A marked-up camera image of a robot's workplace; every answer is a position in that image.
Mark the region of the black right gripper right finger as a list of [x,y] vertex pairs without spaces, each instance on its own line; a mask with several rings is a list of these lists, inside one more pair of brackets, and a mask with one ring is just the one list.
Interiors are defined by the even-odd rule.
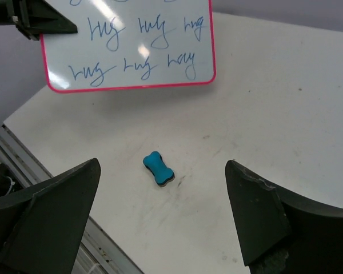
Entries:
[[343,208],[287,190],[234,160],[225,177],[250,273],[343,273]]

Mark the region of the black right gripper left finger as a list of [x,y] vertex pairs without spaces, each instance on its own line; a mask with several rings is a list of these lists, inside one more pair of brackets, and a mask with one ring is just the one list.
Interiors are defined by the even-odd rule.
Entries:
[[71,273],[100,176],[94,158],[0,196],[0,273]]

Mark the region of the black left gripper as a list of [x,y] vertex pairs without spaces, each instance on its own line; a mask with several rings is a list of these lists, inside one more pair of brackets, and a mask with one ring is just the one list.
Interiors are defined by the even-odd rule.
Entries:
[[40,34],[76,34],[77,26],[49,3],[0,0],[0,26],[13,25],[27,39],[39,40]]

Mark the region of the pink framed whiteboard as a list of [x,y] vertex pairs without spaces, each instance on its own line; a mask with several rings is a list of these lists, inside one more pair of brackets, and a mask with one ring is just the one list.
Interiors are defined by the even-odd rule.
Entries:
[[51,1],[77,33],[41,38],[58,93],[209,84],[216,77],[211,1]]

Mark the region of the blue bone-shaped eraser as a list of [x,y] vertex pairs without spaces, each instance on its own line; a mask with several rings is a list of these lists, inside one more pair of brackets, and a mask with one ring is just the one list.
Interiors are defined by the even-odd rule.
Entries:
[[159,187],[167,185],[175,177],[174,171],[164,163],[158,151],[153,151],[144,157],[143,164],[154,176],[154,180]]

